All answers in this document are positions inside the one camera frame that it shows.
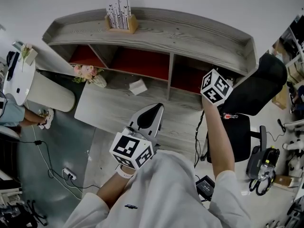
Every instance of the wristband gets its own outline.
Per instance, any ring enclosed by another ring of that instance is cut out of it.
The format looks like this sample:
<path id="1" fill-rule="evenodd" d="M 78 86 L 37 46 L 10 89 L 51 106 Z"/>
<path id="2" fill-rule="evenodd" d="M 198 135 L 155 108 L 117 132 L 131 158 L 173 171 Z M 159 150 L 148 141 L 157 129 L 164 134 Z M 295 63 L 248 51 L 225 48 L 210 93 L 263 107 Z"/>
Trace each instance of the wristband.
<path id="1" fill-rule="evenodd" d="M 115 171 L 118 173 L 118 175 L 120 175 L 121 177 L 126 178 L 126 179 L 130 179 L 134 175 L 134 174 L 130 175 L 130 174 L 125 173 L 122 170 L 122 165 L 118 165 Z"/>

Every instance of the chair backrest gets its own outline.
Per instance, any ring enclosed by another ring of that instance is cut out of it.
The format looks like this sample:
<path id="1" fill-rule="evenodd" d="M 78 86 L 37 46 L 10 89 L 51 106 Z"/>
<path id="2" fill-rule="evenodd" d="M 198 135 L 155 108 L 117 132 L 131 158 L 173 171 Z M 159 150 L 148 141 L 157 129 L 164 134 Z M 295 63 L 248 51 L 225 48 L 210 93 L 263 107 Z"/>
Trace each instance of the chair backrest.
<path id="1" fill-rule="evenodd" d="M 258 70 L 232 91 L 220 111 L 256 115 L 282 90 L 286 81 L 284 63 L 271 54 L 264 54 Z"/>

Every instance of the hand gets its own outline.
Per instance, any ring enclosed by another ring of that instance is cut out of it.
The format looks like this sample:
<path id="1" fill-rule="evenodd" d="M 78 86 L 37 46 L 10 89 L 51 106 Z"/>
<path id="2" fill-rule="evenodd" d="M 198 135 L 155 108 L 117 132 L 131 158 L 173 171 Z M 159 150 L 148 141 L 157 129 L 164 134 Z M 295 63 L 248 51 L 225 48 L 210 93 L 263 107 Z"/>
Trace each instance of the hand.
<path id="1" fill-rule="evenodd" d="M 122 165 L 122 170 L 123 170 L 125 173 L 129 174 L 129 175 L 133 175 L 133 174 L 135 173 L 135 170 L 134 170 L 134 169 L 131 169 L 131 168 L 126 167 L 126 166 L 124 166 L 124 165 Z"/>

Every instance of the sneaker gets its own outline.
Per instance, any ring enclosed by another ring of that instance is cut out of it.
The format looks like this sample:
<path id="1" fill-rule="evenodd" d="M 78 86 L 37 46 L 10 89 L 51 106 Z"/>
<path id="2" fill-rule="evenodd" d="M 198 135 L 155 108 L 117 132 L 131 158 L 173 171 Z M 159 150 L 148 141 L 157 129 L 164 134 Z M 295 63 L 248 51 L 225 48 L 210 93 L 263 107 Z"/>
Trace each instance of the sneaker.
<path id="1" fill-rule="evenodd" d="M 54 119 L 54 110 L 52 108 L 49 108 L 47 110 L 47 117 L 46 117 L 47 123 L 45 124 L 46 129 L 49 129 L 51 127 L 53 119 Z"/>
<path id="2" fill-rule="evenodd" d="M 39 111 L 38 111 L 38 116 L 41 116 L 41 117 L 46 117 L 46 113 L 45 113 L 45 111 L 44 110 L 42 110 L 42 109 L 39 109 Z M 40 129 L 44 129 L 44 125 L 45 124 L 38 124 L 38 127 L 40 128 Z"/>
<path id="3" fill-rule="evenodd" d="M 290 97 L 291 104 L 294 105 L 294 104 L 295 104 L 295 103 L 294 103 L 294 97 L 292 96 L 291 93 L 289 93 L 289 97 Z"/>
<path id="4" fill-rule="evenodd" d="M 289 113 L 292 114 L 292 113 L 294 113 L 294 111 L 295 111 L 295 108 L 291 107 L 291 109 L 289 110 Z"/>

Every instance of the flower vase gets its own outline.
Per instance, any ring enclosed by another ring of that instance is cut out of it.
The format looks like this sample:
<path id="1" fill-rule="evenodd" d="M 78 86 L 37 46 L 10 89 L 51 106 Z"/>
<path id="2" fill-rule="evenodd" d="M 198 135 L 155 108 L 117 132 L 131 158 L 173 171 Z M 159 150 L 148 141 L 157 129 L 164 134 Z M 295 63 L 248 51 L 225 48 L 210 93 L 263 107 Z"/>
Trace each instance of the flower vase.
<path id="1" fill-rule="evenodd" d="M 100 74 L 94 76 L 91 79 L 91 82 L 94 83 L 94 84 L 96 84 L 99 87 L 102 87 L 102 88 L 106 87 L 106 80 Z"/>
<path id="2" fill-rule="evenodd" d="M 37 51 L 35 51 L 32 48 L 31 50 L 29 50 L 27 57 L 24 59 L 24 62 L 27 63 L 28 65 L 31 65 L 37 55 L 38 55 Z"/>

